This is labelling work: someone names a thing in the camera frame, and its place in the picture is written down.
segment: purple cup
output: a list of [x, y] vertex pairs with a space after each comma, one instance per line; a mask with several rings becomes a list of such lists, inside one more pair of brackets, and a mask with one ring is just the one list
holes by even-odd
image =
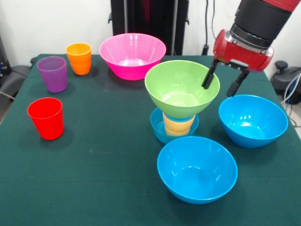
[[37, 68], [49, 92], [58, 93], [67, 88], [67, 70], [64, 58], [48, 56], [37, 63]]

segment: cup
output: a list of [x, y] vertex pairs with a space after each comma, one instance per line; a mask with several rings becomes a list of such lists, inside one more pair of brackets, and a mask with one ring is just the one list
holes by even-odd
[[63, 134], [63, 104], [59, 99], [38, 99], [28, 106], [27, 114], [44, 140], [54, 140]]
[[75, 74], [85, 75], [90, 72], [91, 53], [91, 46], [86, 43], [73, 43], [66, 47], [66, 54]]
[[67, 71], [64, 58], [48, 56], [37, 63], [37, 68], [49, 92], [58, 93], [67, 88]]
[[189, 133], [196, 115], [186, 119], [177, 119], [163, 113], [166, 134], [170, 136], [183, 136]]

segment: floor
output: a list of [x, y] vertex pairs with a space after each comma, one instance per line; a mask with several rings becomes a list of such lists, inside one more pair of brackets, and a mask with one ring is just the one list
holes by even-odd
[[[3, 122], [5, 115], [8, 113], [11, 105], [12, 105], [12, 102], [9, 100], [6, 103], [2, 102], [2, 106], [0, 106], [0, 125]], [[287, 114], [290, 113], [291, 107], [292, 106], [290, 105], [287, 108]], [[291, 118], [292, 118], [292, 120], [291, 120], [292, 124], [295, 125], [294, 123], [296, 123], [296, 125], [299, 126], [299, 127], [296, 127], [295, 129], [301, 139], [301, 103], [299, 103], [297, 105], [293, 105]]]

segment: green bowl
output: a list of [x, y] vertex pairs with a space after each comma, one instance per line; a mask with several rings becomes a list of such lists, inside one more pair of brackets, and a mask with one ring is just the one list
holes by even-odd
[[145, 87], [155, 105], [175, 118], [188, 118], [203, 111], [220, 91], [214, 79], [208, 89], [202, 87], [209, 68], [186, 60], [172, 60], [151, 68]]

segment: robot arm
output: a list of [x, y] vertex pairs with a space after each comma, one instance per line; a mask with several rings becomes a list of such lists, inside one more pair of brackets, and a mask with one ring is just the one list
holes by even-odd
[[222, 30], [214, 44], [214, 60], [202, 87], [209, 88], [219, 62], [241, 70], [227, 92], [235, 95], [249, 72], [261, 72], [270, 63], [270, 47], [301, 0], [242, 0], [230, 31]]

